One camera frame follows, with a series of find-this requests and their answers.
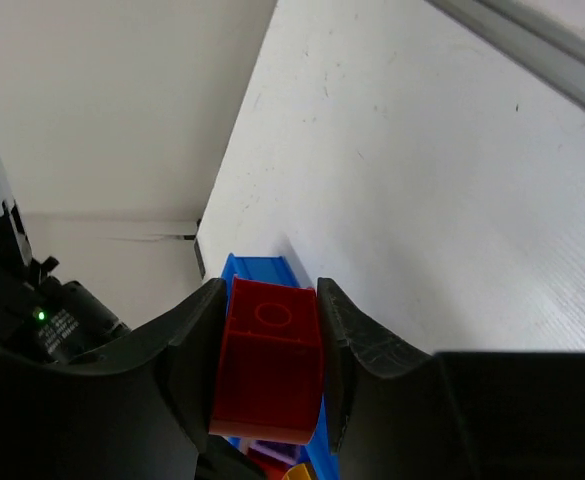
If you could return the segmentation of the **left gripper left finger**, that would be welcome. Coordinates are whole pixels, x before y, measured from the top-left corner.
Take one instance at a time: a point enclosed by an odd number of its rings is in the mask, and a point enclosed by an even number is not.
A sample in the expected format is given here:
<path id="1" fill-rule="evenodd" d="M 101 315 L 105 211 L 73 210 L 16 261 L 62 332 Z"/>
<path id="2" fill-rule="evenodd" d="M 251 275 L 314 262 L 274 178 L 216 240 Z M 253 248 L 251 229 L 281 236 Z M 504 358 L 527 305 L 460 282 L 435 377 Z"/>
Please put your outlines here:
<path id="1" fill-rule="evenodd" d="M 215 479 L 207 454 L 227 290 L 68 364 L 0 349 L 0 479 Z"/>

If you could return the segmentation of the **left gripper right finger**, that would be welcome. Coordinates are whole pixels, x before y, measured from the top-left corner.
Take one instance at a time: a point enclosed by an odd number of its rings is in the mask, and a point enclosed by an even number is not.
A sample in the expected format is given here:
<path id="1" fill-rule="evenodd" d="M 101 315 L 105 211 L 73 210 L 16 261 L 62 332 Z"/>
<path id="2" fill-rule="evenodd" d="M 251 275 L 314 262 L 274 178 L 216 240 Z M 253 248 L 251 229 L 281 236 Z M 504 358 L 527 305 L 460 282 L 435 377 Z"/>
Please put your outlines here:
<path id="1" fill-rule="evenodd" d="M 585 479 L 585 353 L 427 354 L 317 284 L 344 479 Z"/>

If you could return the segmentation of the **purple paw lego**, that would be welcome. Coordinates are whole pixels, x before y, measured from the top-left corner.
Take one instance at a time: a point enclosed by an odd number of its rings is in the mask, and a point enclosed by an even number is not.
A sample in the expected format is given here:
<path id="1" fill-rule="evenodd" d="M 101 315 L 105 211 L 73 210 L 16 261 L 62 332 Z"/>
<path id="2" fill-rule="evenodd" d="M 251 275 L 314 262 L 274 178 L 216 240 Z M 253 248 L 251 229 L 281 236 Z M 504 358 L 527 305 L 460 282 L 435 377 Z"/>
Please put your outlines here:
<path id="1" fill-rule="evenodd" d="M 296 444 L 253 440 L 249 449 L 282 463 L 294 465 L 301 457 L 302 447 Z"/>

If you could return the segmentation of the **small red lego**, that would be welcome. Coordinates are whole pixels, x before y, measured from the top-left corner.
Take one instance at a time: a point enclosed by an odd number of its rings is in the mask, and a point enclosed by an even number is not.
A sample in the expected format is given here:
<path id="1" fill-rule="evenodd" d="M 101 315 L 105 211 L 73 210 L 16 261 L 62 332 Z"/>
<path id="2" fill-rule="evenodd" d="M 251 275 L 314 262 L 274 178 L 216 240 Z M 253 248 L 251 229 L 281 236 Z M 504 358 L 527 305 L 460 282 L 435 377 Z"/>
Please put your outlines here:
<path id="1" fill-rule="evenodd" d="M 253 447 L 247 450 L 246 455 L 265 472 L 269 480 L 282 480 L 292 468 L 290 464 Z"/>

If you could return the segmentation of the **yellow rounded lego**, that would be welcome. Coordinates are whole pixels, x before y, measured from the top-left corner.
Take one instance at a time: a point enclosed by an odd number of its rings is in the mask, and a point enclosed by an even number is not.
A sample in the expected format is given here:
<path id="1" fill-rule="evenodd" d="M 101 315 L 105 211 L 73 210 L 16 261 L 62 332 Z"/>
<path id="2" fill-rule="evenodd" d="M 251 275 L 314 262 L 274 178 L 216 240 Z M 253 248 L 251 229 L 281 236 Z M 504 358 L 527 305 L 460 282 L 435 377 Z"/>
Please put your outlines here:
<path id="1" fill-rule="evenodd" d="M 318 477 L 311 463 L 305 462 L 290 468 L 282 480 L 317 480 Z"/>

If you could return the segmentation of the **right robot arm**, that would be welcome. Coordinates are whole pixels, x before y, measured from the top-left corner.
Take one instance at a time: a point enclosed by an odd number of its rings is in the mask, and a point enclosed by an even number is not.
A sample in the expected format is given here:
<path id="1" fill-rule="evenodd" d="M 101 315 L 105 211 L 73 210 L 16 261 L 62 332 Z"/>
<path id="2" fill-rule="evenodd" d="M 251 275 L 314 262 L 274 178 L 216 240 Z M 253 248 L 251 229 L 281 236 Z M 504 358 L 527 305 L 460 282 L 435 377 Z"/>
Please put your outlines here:
<path id="1" fill-rule="evenodd" d="M 81 283 L 53 276 L 58 264 L 33 256 L 0 157 L 0 347 L 37 362 L 69 363 L 129 333 Z"/>

